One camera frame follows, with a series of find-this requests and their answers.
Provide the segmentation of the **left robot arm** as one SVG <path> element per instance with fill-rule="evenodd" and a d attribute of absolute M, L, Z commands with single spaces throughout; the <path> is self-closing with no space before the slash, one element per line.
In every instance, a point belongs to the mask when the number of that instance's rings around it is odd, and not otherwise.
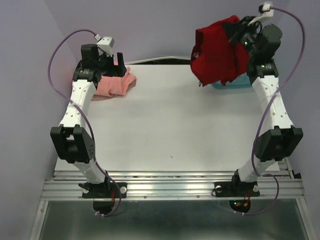
<path fill-rule="evenodd" d="M 81 60 L 72 77 L 72 92 L 67 97 L 65 115 L 59 125 L 50 130 L 58 157 L 84 174 L 86 183 L 79 186 L 85 195 L 106 197 L 111 193 L 108 173 L 96 160 L 95 137 L 87 115 L 102 77 L 123 77 L 127 71 L 123 54 L 117 53 L 119 63 L 115 64 L 112 50 L 111 43 L 81 46 Z"/>

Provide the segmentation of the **red pleated skirt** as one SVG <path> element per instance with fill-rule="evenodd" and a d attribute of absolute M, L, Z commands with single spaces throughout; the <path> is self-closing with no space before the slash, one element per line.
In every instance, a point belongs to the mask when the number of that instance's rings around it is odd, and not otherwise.
<path fill-rule="evenodd" d="M 225 86 L 246 73 L 250 59 L 241 44 L 231 44 L 223 24 L 236 24 L 239 17 L 232 15 L 209 26 L 195 30 L 195 45 L 190 56 L 190 68 L 199 85 L 220 82 Z"/>

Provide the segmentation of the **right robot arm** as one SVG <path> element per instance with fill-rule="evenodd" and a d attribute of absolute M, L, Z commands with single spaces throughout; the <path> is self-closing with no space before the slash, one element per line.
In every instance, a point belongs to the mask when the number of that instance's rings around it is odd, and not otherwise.
<path fill-rule="evenodd" d="M 227 39 L 241 44 L 249 55 L 246 74 L 263 111 L 250 159 L 237 169 L 230 182 L 214 184 L 217 196 L 259 195 L 257 180 L 267 168 L 289 157 L 303 137 L 295 127 L 280 93 L 279 72 L 273 59 L 281 45 L 282 31 L 274 24 L 262 26 L 252 16 L 224 23 Z"/>

